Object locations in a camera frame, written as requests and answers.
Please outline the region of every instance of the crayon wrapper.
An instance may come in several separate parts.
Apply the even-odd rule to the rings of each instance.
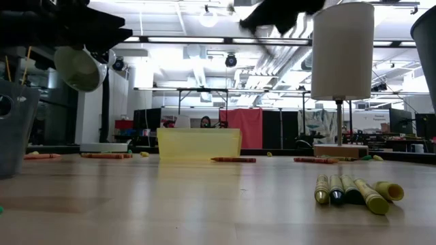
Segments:
[[[330,192],[331,191],[343,192],[342,182],[337,174],[330,176]]]
[[[320,174],[316,180],[315,193],[325,191],[328,193],[328,177],[325,174]]]
[[[341,180],[342,180],[342,186],[343,186],[343,190],[345,191],[345,193],[352,191],[352,190],[356,190],[359,191],[359,189],[357,188],[357,186],[354,184],[353,180],[351,179],[351,177],[349,177],[348,175],[342,175],[341,176]]]
[[[354,183],[359,188],[359,191],[360,193],[362,193],[363,199],[365,199],[365,202],[367,204],[374,198],[383,199],[383,197],[377,191],[374,191],[371,186],[363,179],[355,179]]]

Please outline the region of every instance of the lamp base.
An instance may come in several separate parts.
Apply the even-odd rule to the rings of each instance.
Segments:
[[[342,145],[336,144],[318,144],[313,146],[315,156],[328,155],[331,157],[353,157],[360,159],[369,153],[368,146],[360,145]]]

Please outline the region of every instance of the ceiling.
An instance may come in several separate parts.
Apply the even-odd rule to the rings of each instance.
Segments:
[[[255,6],[236,7],[239,16],[231,16],[226,10],[226,1],[164,1],[164,0],[91,0],[89,7],[108,12],[126,20],[126,28],[133,29],[134,35],[145,36],[215,36],[250,37],[239,29],[238,19],[247,16]],[[326,5],[337,4],[339,0],[327,0]],[[418,12],[410,14],[409,7],[375,6],[376,40],[411,40],[410,28],[413,23],[432,5],[432,0],[421,0]],[[211,13],[205,14],[208,4]],[[308,37],[312,31],[311,20],[300,16],[294,33],[288,37]],[[272,27],[260,30],[262,37],[278,37]],[[274,61],[266,59],[258,46],[205,45],[201,48],[214,55],[193,60],[184,56],[186,44],[119,44],[116,49],[146,49],[155,70],[154,81],[158,86],[191,86],[192,80],[200,75],[205,78],[198,85],[225,87],[226,78],[236,88],[296,89],[304,84],[310,89],[310,72],[301,71],[299,63],[308,56],[308,47],[270,47],[277,55]],[[227,68],[224,65],[227,53],[234,53],[238,65]],[[373,52],[373,83],[387,82],[391,88],[404,91],[404,77],[420,69],[415,48],[375,48]],[[269,78],[250,77],[253,74],[268,75]]]

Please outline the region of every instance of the wooden table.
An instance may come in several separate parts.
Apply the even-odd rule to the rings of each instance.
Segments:
[[[390,180],[405,190],[386,216],[316,204],[318,174]],[[258,157],[257,163],[26,161],[0,181],[2,244],[432,244],[436,168],[396,162],[337,165]]]

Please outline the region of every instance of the lamp shade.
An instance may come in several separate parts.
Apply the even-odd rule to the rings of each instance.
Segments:
[[[422,70],[429,87],[433,108],[436,110],[436,6],[427,10],[411,28],[416,42]]]
[[[311,98],[353,100],[371,96],[374,7],[344,3],[313,19]]]

